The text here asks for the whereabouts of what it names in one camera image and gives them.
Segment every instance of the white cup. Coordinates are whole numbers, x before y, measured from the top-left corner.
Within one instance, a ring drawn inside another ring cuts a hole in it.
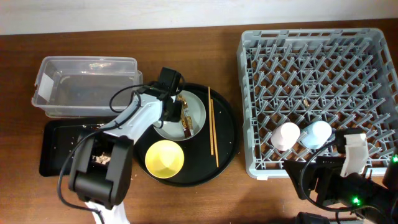
[[[316,121],[303,129],[308,134],[301,143],[309,149],[319,149],[331,135],[331,126],[325,121]]]
[[[286,151],[294,146],[299,137],[300,128],[295,123],[287,122],[273,130],[271,143],[276,149]]]

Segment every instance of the gray dish rack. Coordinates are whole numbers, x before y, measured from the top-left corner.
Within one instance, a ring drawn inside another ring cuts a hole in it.
[[[398,139],[398,78],[379,29],[249,30],[237,58],[251,177],[288,177],[283,161],[305,161],[315,150],[300,143],[302,132],[293,148],[278,151],[271,131],[318,120],[333,129],[362,128],[368,172],[384,175]],[[329,148],[324,156],[338,153]]]

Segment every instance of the yellow cup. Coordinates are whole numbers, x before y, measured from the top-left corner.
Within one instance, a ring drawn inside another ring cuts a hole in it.
[[[150,174],[166,179],[180,172],[184,164],[181,147],[169,140],[161,140],[151,145],[145,155],[145,166]]]

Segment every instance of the wooden chopstick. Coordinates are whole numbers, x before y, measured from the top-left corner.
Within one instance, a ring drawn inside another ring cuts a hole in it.
[[[213,120],[211,118],[211,96],[210,96],[210,86],[208,87],[209,94],[209,126],[210,126],[210,152],[211,155],[214,155],[214,146],[213,146]]]
[[[214,149],[215,149],[215,154],[216,154],[216,163],[217,163],[217,167],[218,167],[217,133],[216,133],[216,121],[215,121],[215,117],[214,117],[213,99],[211,100],[211,119],[212,119],[212,123],[213,123]]]

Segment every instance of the white wall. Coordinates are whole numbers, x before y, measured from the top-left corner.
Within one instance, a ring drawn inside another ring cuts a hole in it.
[[[398,0],[0,0],[0,34],[398,17]]]

